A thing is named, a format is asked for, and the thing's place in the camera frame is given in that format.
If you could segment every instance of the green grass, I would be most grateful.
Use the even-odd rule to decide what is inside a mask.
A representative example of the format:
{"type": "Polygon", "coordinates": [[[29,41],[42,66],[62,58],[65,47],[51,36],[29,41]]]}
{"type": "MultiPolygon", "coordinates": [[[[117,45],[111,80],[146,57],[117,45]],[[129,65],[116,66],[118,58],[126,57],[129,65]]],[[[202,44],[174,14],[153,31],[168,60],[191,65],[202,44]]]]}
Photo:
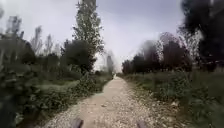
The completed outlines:
{"type": "Polygon", "coordinates": [[[181,113],[196,127],[224,126],[223,72],[163,72],[127,75],[125,78],[153,92],[158,100],[179,100],[181,113]]]}

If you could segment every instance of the sky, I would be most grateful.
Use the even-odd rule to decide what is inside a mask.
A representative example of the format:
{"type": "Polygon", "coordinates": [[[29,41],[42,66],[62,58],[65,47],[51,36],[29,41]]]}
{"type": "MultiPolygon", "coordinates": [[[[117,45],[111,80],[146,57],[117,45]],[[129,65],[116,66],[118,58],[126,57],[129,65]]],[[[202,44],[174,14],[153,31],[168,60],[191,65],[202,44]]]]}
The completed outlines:
{"type": "MultiPolygon", "coordinates": [[[[55,43],[72,39],[78,0],[0,0],[4,16],[0,27],[6,26],[9,16],[22,18],[21,30],[30,40],[35,27],[41,25],[45,39],[53,36],[55,43]]],[[[156,40],[162,32],[175,33],[182,23],[181,0],[97,0],[97,12],[102,20],[101,35],[105,49],[112,51],[116,68],[121,70],[125,59],[132,58],[146,40],[156,40]]],[[[95,68],[105,64],[97,55],[95,68]]]]}

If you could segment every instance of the foliage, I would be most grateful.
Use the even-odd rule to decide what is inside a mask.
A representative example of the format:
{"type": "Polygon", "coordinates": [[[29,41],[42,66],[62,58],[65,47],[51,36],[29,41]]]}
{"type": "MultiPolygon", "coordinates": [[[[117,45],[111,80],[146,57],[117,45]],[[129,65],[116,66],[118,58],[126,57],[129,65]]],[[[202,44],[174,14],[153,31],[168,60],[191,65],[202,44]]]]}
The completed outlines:
{"type": "Polygon", "coordinates": [[[185,15],[184,28],[190,34],[200,31],[203,38],[198,51],[204,69],[214,71],[217,65],[223,65],[223,1],[182,0],[185,15]]]}
{"type": "Polygon", "coordinates": [[[82,72],[91,71],[96,59],[89,51],[89,45],[83,41],[65,42],[62,49],[62,58],[66,60],[67,65],[79,66],[82,72]]]}
{"type": "Polygon", "coordinates": [[[102,90],[106,81],[110,77],[95,77],[88,73],[84,75],[79,82],[71,83],[66,86],[56,85],[49,89],[43,89],[37,86],[34,81],[36,73],[32,70],[24,73],[16,73],[14,71],[1,71],[1,93],[10,95],[16,104],[16,113],[22,119],[17,124],[25,127],[29,123],[33,123],[46,115],[65,110],[70,104],[74,104],[77,99],[89,96],[94,92],[102,90]]]}
{"type": "Polygon", "coordinates": [[[107,55],[107,69],[109,74],[113,74],[115,71],[114,62],[112,59],[112,53],[107,55]]]}
{"type": "Polygon", "coordinates": [[[30,41],[31,47],[36,55],[40,53],[40,50],[43,46],[43,43],[41,40],[41,34],[42,34],[42,28],[41,28],[41,26],[38,26],[35,29],[34,37],[30,41]]]}
{"type": "Polygon", "coordinates": [[[96,12],[96,0],[81,0],[76,15],[77,26],[74,27],[75,40],[84,41],[89,45],[91,55],[103,51],[103,41],[100,37],[101,20],[96,12]]]}
{"type": "Polygon", "coordinates": [[[108,73],[91,73],[95,54],[103,50],[96,1],[82,0],[78,8],[74,39],[63,48],[50,35],[43,44],[41,26],[30,42],[24,40],[22,19],[10,17],[6,33],[0,35],[0,114],[7,115],[1,126],[32,127],[28,125],[102,91],[112,79],[108,73]]]}
{"type": "Polygon", "coordinates": [[[127,75],[126,78],[162,101],[176,101],[197,127],[223,126],[223,72],[166,72],[127,75]]]}
{"type": "Polygon", "coordinates": [[[148,73],[161,70],[191,71],[192,60],[189,51],[181,45],[183,42],[170,34],[162,35],[160,40],[163,42],[162,49],[153,41],[149,41],[144,44],[142,51],[135,55],[133,60],[124,61],[123,73],[148,73]]]}

